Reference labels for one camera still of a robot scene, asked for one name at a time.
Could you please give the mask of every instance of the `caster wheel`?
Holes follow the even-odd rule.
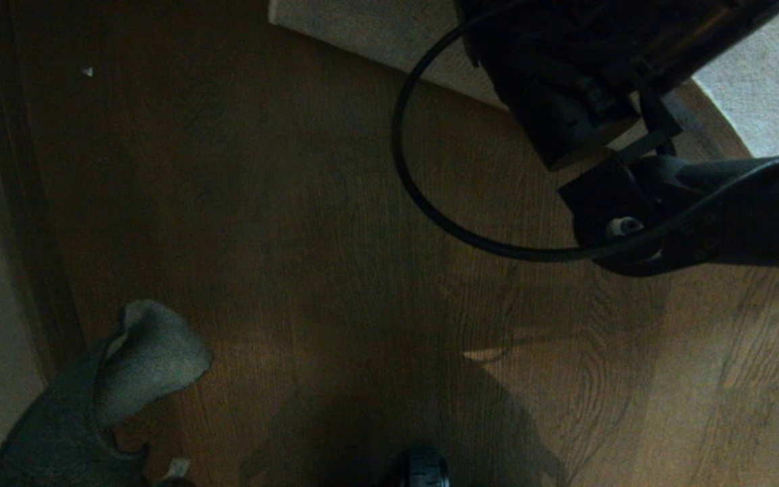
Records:
[[[424,446],[408,453],[402,487],[449,487],[446,462],[436,449]]]

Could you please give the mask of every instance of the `wood grain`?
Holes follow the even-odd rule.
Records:
[[[263,2],[12,7],[87,339],[151,296],[216,353],[121,429],[152,475],[188,456],[201,487],[378,484],[429,442],[458,485],[779,486],[778,269],[635,280],[457,243],[392,172],[402,74]],[[684,154],[745,156],[686,90]],[[546,173],[506,113],[426,85],[409,129],[439,207],[572,244],[573,171]]]

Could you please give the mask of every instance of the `gray cloth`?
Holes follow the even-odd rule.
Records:
[[[118,450],[109,426],[185,388],[210,363],[185,319],[155,302],[128,305],[117,333],[68,367],[10,432],[0,449],[0,487],[145,484],[148,447]]]

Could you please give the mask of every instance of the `white carpet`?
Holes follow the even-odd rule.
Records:
[[[695,78],[752,154],[779,154],[779,16]]]

